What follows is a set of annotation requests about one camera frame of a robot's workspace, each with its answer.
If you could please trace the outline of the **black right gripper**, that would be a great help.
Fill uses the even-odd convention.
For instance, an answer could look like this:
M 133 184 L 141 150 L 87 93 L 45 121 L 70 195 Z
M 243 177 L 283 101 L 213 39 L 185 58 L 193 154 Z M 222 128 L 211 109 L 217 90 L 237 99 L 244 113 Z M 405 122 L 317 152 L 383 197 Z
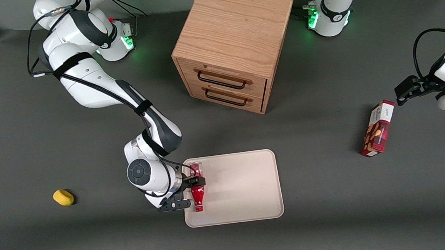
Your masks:
M 183 198 L 184 196 L 184 189 L 183 189 L 183 179 L 182 178 L 176 178 L 174 181 L 174 184 L 171 186 L 171 198 Z M 191 179 L 185 180 L 185 187 L 186 188 L 192 188 L 194 187 L 204 187 L 206 185 L 206 181 L 204 177 L 193 177 Z

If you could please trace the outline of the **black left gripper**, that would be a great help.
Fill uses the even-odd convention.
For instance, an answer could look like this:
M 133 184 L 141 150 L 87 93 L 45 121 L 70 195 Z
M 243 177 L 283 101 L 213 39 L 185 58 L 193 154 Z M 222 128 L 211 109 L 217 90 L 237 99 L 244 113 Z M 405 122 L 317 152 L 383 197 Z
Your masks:
M 417 77 L 409 76 L 396 86 L 395 94 L 398 106 L 403 106 L 407 101 L 419 96 L 426 96 L 437 92 L 445 94 L 445 82 L 433 76 Z

